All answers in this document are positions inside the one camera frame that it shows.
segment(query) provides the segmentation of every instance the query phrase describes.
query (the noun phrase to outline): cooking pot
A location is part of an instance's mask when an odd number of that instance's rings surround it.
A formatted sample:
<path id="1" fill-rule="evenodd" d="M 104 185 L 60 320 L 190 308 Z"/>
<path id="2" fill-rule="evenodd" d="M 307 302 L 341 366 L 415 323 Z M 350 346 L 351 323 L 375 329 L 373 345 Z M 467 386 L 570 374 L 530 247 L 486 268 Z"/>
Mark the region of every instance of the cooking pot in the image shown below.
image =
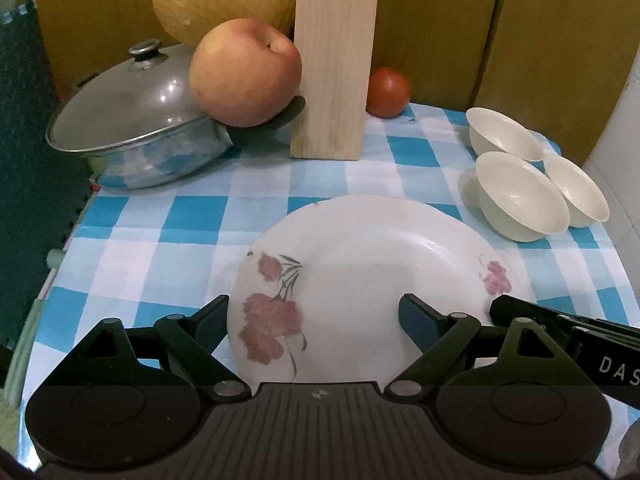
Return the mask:
<path id="1" fill-rule="evenodd" d="M 49 123 L 49 145 L 87 157 L 100 186 L 134 189 L 175 180 L 234 143 L 283 126 L 305 105 L 298 96 L 266 124 L 225 126 L 191 97 L 194 49 L 160 46 L 159 40 L 146 40 L 131 47 L 133 59 L 89 81 Z"/>

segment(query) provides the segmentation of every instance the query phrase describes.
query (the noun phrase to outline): white bowl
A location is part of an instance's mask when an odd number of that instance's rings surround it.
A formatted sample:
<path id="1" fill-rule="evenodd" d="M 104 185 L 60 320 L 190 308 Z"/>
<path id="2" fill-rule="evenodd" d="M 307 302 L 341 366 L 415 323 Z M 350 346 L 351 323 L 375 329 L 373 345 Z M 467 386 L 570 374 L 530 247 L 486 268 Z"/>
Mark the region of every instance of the white bowl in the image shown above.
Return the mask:
<path id="1" fill-rule="evenodd" d="M 569 227 L 569 209 L 558 188 L 510 153 L 483 153 L 476 161 L 480 207 L 501 235 L 532 242 Z"/>
<path id="2" fill-rule="evenodd" d="M 542 145 L 524 126 L 488 108 L 469 108 L 469 137 L 476 155 L 486 152 L 513 153 L 523 160 L 542 160 Z"/>
<path id="3" fill-rule="evenodd" d="M 609 220 L 609 204 L 597 184 L 578 166 L 559 155 L 543 159 L 545 174 L 558 186 L 571 215 L 571 227 Z"/>

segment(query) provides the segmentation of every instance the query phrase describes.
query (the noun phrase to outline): wall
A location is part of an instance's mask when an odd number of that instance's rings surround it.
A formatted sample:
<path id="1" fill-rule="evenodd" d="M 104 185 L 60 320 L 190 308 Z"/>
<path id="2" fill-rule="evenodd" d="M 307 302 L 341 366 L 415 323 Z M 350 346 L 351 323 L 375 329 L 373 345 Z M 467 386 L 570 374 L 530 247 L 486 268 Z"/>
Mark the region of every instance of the wall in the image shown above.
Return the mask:
<path id="1" fill-rule="evenodd" d="M 584 170 L 607 197 L 611 218 L 605 228 L 640 298 L 640 48 Z"/>

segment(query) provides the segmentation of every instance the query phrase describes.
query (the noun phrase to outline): cabinet door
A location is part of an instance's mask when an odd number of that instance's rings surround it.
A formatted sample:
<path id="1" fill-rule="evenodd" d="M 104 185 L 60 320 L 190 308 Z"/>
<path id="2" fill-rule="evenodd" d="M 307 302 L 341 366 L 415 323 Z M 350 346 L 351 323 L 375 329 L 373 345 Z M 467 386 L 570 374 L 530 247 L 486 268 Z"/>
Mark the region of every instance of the cabinet door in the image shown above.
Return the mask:
<path id="1" fill-rule="evenodd" d="M 378 0 L 372 68 L 389 66 L 412 101 L 466 110 L 495 0 Z"/>
<path id="2" fill-rule="evenodd" d="M 640 0 L 498 0 L 474 105 L 557 142 L 582 164 L 640 42 Z"/>
<path id="3" fill-rule="evenodd" d="M 40 29 L 59 92 L 129 57 L 148 38 L 175 44 L 151 0 L 36 0 Z"/>

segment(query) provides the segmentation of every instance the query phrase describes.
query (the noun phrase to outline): table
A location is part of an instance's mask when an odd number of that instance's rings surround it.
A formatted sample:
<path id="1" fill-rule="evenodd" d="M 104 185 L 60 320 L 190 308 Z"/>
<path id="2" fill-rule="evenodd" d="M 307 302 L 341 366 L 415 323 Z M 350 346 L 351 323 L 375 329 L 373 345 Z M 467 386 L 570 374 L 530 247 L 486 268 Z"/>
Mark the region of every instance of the table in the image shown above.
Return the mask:
<path id="1" fill-rule="evenodd" d="M 545 150 L 558 147 L 536 134 Z M 150 326 L 189 316 L 228 294 L 251 243 L 289 212 L 349 193 L 404 196 L 428 203 L 480 233 L 539 304 L 640 326 L 626 273 L 601 224 L 532 243 L 495 233 L 474 192 L 475 155 L 465 115 L 410 105 L 393 120 L 367 120 L 357 162 L 292 160 L 287 131 L 232 148 L 198 174 L 153 189 L 100 191 L 77 227 L 49 291 L 22 396 L 105 317 Z M 234 368 L 228 343 L 215 354 Z M 598 459 L 613 476 L 618 445 L 639 412 L 609 399 L 614 423 Z M 19 459 L 37 466 L 21 422 Z"/>

